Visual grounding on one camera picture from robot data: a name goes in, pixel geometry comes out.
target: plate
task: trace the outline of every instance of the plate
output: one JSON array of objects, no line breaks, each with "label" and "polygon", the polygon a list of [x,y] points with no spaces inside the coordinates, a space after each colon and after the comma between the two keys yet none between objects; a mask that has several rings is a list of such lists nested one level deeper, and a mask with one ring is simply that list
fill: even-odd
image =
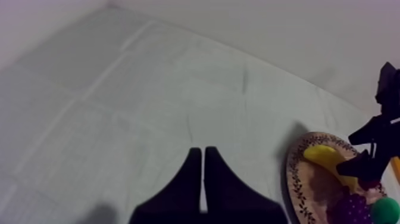
[{"label": "plate", "polygon": [[[358,152],[344,140],[323,132],[307,133],[289,148],[286,162],[287,188],[299,222],[329,223],[329,211],[343,197],[343,187],[329,171],[303,157],[304,150],[313,145],[332,147],[348,160]],[[356,193],[365,196],[367,204],[386,196],[382,185],[369,191],[358,187]]]}]

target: table surface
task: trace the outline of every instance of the table surface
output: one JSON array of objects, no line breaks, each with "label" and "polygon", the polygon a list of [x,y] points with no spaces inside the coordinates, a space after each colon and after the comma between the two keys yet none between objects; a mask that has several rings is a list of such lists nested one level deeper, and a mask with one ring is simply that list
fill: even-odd
[{"label": "table surface", "polygon": [[[311,131],[346,139],[368,120],[248,54],[108,8],[1,72],[0,222],[126,223],[190,147],[209,145],[284,206],[289,145]],[[400,199],[391,169],[383,184]]]}]

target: yellow banana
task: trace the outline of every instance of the yellow banana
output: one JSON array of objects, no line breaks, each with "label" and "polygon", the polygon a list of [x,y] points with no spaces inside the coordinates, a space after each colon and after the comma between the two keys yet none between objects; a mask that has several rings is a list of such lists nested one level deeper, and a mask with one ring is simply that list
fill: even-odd
[{"label": "yellow banana", "polygon": [[336,165],[346,161],[346,159],[335,149],[326,145],[315,145],[307,148],[303,153],[304,158],[316,163],[329,170],[344,186],[349,186],[350,191],[354,192],[357,187],[357,178],[341,176],[336,171]]}]

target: toy fruit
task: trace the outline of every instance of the toy fruit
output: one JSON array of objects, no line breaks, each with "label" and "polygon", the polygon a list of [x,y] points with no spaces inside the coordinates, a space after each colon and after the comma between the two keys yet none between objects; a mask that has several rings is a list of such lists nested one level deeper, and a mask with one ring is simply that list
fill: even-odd
[{"label": "toy fruit", "polygon": [[332,218],[333,224],[373,224],[365,197],[349,192],[333,208]]},{"label": "toy fruit", "polygon": [[346,159],[335,149],[326,145],[315,145],[307,148],[304,151],[303,156],[307,160],[327,169],[342,183],[343,186],[348,186],[352,192],[355,191],[355,188],[357,187],[357,178],[341,176],[338,174],[338,171],[336,171],[336,165],[346,161]]},{"label": "toy fruit", "polygon": [[374,224],[395,224],[399,220],[399,204],[392,198],[381,198],[371,208]]}]

